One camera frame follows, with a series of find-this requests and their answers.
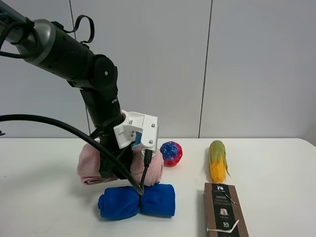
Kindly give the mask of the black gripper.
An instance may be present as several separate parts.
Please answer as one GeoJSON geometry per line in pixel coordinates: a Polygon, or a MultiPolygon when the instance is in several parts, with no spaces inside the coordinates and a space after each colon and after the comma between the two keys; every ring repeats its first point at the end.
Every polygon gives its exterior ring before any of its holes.
{"type": "Polygon", "coordinates": [[[133,180],[130,173],[132,145],[120,148],[115,135],[103,135],[99,139],[100,145],[107,150],[106,153],[100,152],[100,176],[104,179],[133,180]]]}

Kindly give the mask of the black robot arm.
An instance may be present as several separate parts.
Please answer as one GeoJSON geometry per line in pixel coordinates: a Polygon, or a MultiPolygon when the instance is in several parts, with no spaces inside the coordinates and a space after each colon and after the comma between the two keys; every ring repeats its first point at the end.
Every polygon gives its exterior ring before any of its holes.
{"type": "Polygon", "coordinates": [[[100,158],[100,175],[131,179],[131,148],[120,148],[114,133],[125,118],[117,98],[118,69],[107,56],[90,50],[95,28],[93,21],[89,24],[89,39],[77,41],[60,23],[30,20],[2,2],[0,40],[11,43],[18,53],[1,52],[1,56],[23,59],[78,88],[95,127],[91,138],[99,138],[107,150],[100,158]]]}

